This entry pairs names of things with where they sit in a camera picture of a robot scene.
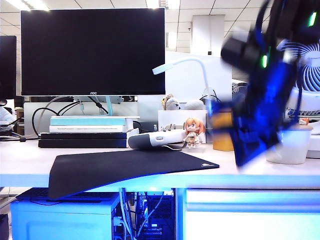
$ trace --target white cup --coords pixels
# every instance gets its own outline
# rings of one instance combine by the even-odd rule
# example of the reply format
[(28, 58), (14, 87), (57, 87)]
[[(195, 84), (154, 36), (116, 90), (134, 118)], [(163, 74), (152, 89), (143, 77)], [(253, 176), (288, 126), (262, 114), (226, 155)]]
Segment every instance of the white cup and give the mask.
[(280, 143), (267, 151), (266, 160), (277, 164), (303, 164), (306, 161), (312, 129), (311, 126), (297, 125), (280, 131)]

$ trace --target ceiling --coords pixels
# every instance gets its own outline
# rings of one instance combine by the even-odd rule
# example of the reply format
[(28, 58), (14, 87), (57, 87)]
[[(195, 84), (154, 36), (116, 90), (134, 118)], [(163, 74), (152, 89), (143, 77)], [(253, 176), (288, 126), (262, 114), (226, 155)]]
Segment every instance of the ceiling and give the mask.
[[(146, 8), (146, 0), (42, 0), (49, 9)], [(233, 32), (248, 31), (255, 22), (264, 0), (180, 0), (179, 9), (165, 10), (166, 32), (177, 33), (176, 52), (189, 53), (193, 15), (225, 15), (224, 37)], [(262, 30), (269, 23), (270, 6)], [(0, 34), (17, 36), (17, 65), (20, 66), (20, 11), (0, 0)]]

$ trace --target white flexible lamp neck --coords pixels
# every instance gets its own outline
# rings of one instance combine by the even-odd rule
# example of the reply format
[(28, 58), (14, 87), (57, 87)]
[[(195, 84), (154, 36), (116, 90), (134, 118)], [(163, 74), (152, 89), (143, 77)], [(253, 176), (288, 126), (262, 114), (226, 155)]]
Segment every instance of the white flexible lamp neck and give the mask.
[(162, 64), (160, 66), (157, 66), (156, 68), (152, 69), (152, 71), (153, 71), (154, 75), (157, 75), (157, 74), (163, 73), (163, 72), (165, 72), (165, 71), (167, 71), (169, 69), (172, 69), (175, 65), (177, 65), (179, 63), (187, 62), (187, 61), (196, 61), (201, 65), (204, 84), (205, 84), (205, 89), (207, 91), (208, 97), (210, 98), (210, 90), (209, 90), (209, 85), (208, 85), (208, 80), (207, 80), (206, 68), (205, 68), (204, 62), (201, 59), (197, 58), (197, 57), (181, 58), (181, 59), (178, 59), (177, 61), (174, 61), (174, 62), (171, 62), (171, 63), (165, 63), (165, 64)]

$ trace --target green led light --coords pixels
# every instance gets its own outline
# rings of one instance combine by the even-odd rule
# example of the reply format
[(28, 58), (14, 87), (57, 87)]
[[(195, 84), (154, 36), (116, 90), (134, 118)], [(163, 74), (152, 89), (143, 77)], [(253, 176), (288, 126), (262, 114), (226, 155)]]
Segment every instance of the green led light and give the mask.
[(268, 56), (267, 55), (262, 56), (261, 65), (264, 69), (267, 67), (267, 65), (268, 65)]
[(317, 12), (313, 12), (312, 15), (309, 17), (308, 27), (312, 27), (315, 24), (317, 17)]

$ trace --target white pillar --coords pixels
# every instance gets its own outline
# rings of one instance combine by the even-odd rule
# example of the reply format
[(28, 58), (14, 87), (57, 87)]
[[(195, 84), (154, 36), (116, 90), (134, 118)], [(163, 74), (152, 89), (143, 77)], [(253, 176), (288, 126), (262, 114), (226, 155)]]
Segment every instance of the white pillar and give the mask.
[(190, 52), (197, 55), (220, 57), (224, 41), (225, 15), (194, 15)]

